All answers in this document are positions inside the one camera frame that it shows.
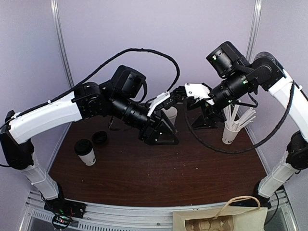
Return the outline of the white paper cup stack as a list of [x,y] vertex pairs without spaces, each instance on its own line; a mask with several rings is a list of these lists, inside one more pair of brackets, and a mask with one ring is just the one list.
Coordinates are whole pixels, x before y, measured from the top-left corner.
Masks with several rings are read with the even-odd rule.
[[166,114],[166,116],[168,117],[170,122],[173,125],[175,125],[176,117],[177,117],[177,114],[178,114],[178,110],[175,107],[170,107],[169,109],[165,109],[164,113]]

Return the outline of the white paper bag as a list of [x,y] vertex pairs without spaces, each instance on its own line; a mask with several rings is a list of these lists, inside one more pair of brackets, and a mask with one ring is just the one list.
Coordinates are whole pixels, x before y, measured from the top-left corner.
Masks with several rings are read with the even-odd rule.
[[219,208],[174,211],[174,231],[263,231],[268,208],[253,196],[238,196]]

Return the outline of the cardboard cup carrier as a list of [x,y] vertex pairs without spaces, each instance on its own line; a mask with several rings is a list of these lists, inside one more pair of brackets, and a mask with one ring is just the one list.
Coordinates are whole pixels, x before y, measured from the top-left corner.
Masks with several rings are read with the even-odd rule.
[[233,217],[186,219],[185,229],[187,231],[233,231]]

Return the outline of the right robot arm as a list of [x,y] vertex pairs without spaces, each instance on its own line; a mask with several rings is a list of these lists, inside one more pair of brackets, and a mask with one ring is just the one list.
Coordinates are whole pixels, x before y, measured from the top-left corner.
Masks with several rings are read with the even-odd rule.
[[292,118],[298,131],[291,136],[280,162],[253,190],[252,198],[239,202],[250,212],[269,204],[269,199],[294,174],[308,167],[308,98],[279,61],[269,52],[260,52],[252,63],[229,41],[223,42],[207,56],[222,82],[214,88],[206,84],[185,84],[188,97],[202,107],[201,122],[210,124],[230,104],[238,104],[245,94],[258,88],[270,93]]

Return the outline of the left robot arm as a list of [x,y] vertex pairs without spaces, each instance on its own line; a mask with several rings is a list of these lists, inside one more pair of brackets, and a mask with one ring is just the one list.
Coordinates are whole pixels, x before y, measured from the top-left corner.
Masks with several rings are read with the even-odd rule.
[[34,159],[31,138],[59,125],[94,116],[114,116],[139,130],[138,138],[148,145],[179,143],[173,124],[134,101],[145,82],[140,72],[121,65],[112,78],[102,84],[89,82],[71,93],[28,113],[10,111],[0,131],[0,143],[8,165],[24,172],[41,192],[46,204],[59,214],[69,210],[61,186]]

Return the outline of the cup holding stirrers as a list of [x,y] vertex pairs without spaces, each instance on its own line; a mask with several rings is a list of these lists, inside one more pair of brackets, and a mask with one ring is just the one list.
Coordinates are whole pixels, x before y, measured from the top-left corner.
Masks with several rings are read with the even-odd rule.
[[227,125],[224,127],[224,131],[222,134],[222,142],[224,144],[230,145],[235,140],[238,135],[239,130],[232,130]]

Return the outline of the white wrapped stirrers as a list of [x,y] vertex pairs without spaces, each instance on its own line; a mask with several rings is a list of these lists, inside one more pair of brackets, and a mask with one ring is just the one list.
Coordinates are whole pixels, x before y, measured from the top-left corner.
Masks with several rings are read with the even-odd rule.
[[245,126],[253,122],[256,117],[256,111],[250,107],[242,115],[238,115],[239,106],[235,105],[233,108],[227,106],[223,109],[223,113],[226,117],[225,126],[231,131],[238,132]]

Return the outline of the black cup lid stack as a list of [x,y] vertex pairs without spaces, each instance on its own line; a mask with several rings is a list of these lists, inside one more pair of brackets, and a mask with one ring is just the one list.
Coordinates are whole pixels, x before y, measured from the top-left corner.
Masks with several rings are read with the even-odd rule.
[[94,144],[104,144],[108,140],[108,135],[105,131],[97,131],[92,135],[91,140]]

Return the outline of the front aluminium rail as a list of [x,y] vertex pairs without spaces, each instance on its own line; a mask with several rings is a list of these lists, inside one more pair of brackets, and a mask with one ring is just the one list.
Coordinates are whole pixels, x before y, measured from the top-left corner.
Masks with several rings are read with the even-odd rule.
[[[285,190],[272,196],[267,231],[297,231],[294,212]],[[174,207],[129,207],[86,203],[84,216],[74,218],[68,231],[170,231],[173,211],[198,211],[222,207],[223,203]],[[53,231],[54,214],[44,209],[40,193],[31,190],[17,230]]]

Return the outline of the right aluminium frame post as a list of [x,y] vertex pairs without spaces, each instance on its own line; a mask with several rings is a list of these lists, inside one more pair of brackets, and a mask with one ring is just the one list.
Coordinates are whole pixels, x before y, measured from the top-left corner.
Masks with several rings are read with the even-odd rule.
[[246,58],[250,62],[253,60],[253,52],[257,42],[257,36],[261,22],[261,14],[262,14],[262,0],[255,0],[250,34],[246,49]]

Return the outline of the aluminium frame post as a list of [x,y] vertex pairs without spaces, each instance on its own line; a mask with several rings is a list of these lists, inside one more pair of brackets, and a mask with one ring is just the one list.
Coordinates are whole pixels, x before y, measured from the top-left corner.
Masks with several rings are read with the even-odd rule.
[[255,0],[250,34],[246,49],[246,58],[250,62],[253,60],[253,52],[257,42],[257,36],[261,22],[261,14],[262,14],[262,0]]
[[58,46],[60,49],[60,55],[61,55],[61,60],[62,64],[64,67],[64,73],[66,80],[69,85],[69,90],[72,90],[75,86],[72,73],[71,73],[71,68],[69,65],[69,60],[66,52],[66,47],[65,47],[65,42],[64,42],[64,36],[63,36],[63,31],[62,31],[62,25],[61,25],[61,19],[60,19],[60,13],[59,13],[59,5],[57,0],[51,0],[51,13],[53,16],[53,21],[55,25],[55,30],[57,34],[57,39],[58,39]]

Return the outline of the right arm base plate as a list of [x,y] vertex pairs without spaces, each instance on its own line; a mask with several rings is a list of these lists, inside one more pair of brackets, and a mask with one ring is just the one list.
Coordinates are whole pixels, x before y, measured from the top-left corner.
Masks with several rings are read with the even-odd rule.
[[271,209],[272,205],[270,201],[260,202],[261,207],[266,207],[267,209]]

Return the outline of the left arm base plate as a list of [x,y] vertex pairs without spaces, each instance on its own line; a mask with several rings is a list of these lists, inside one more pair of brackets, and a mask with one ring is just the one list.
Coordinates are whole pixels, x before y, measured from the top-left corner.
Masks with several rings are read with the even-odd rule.
[[53,213],[51,224],[58,230],[68,228],[74,218],[83,218],[86,211],[86,205],[80,202],[58,199],[44,202],[44,209]]

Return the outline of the left aluminium frame post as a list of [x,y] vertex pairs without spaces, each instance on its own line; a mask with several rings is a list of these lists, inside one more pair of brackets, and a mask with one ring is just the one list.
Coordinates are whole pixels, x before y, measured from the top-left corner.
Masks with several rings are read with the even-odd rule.
[[53,16],[53,21],[55,25],[55,30],[57,34],[57,39],[58,39],[58,46],[60,49],[60,55],[61,55],[61,60],[62,64],[64,67],[64,73],[66,80],[69,85],[69,90],[72,90],[75,86],[72,73],[71,73],[71,68],[69,65],[69,60],[66,52],[66,47],[65,47],[65,42],[64,42],[64,36],[63,36],[63,31],[62,31],[62,25],[61,25],[61,19],[60,19],[60,13],[59,13],[59,5],[57,0],[51,0],[51,13]]

